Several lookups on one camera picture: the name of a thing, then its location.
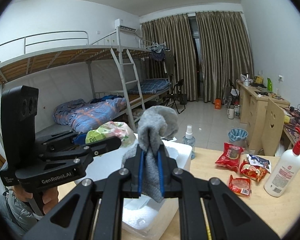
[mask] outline food wrapper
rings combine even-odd
[[[266,169],[271,174],[271,163],[269,160],[261,158],[257,155],[247,154],[249,163],[253,166],[258,166]]]
[[[242,152],[242,147],[225,142],[223,154],[215,164],[237,172],[239,170],[240,154]]]
[[[133,144],[136,139],[133,131],[125,122],[110,121],[100,125],[96,130],[89,131],[86,136],[86,143],[100,141],[112,136],[117,136],[121,139],[122,147]]]
[[[250,197],[251,194],[251,180],[246,178],[234,178],[230,175],[229,189],[242,197]]]
[[[266,175],[267,170],[259,166],[253,166],[247,161],[243,161],[240,166],[240,172],[244,176],[259,182]]]

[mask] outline styrofoam box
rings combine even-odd
[[[121,168],[123,155],[132,148],[120,147],[117,150],[94,158],[86,170],[86,177],[76,180],[78,184],[85,178],[93,181],[105,179],[112,172]],[[176,160],[179,168],[189,171],[191,146],[163,140],[169,156]],[[178,199],[164,199],[157,203],[148,196],[142,195],[139,199],[125,199],[122,213],[122,228],[143,239],[159,240],[167,229],[176,211]]]

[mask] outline orange container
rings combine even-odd
[[[221,99],[217,98],[214,100],[214,109],[221,109]]]

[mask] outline blue quilt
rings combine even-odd
[[[56,123],[70,125],[76,132],[86,133],[114,119],[125,106],[125,98],[115,98],[94,104],[85,103],[79,99],[57,106],[53,119]]]
[[[148,79],[140,83],[141,92],[143,94],[157,94],[162,90],[167,89],[170,86],[170,82],[167,79]],[[138,86],[128,90],[128,94],[138,94]]]

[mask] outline gray towel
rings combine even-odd
[[[172,138],[178,131],[178,115],[170,107],[152,106],[139,120],[138,141],[140,148],[145,152],[145,166],[142,183],[142,193],[160,203],[163,200],[160,192],[159,172],[156,163],[157,152],[162,144],[161,137]],[[128,150],[122,159],[136,155],[137,145]]]

